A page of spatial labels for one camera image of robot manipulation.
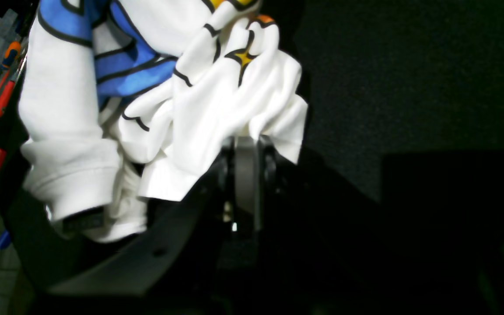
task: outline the dark surface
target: dark surface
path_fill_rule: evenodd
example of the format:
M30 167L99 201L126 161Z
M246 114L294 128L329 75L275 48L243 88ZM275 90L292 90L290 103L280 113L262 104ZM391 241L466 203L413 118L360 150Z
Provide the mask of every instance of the dark surface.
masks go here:
M504 151L504 1L274 0L263 12L304 67L305 145L366 195L364 203L381 201L388 155ZM64 241L40 203L23 191L10 197L6 223L38 289L120 246Z

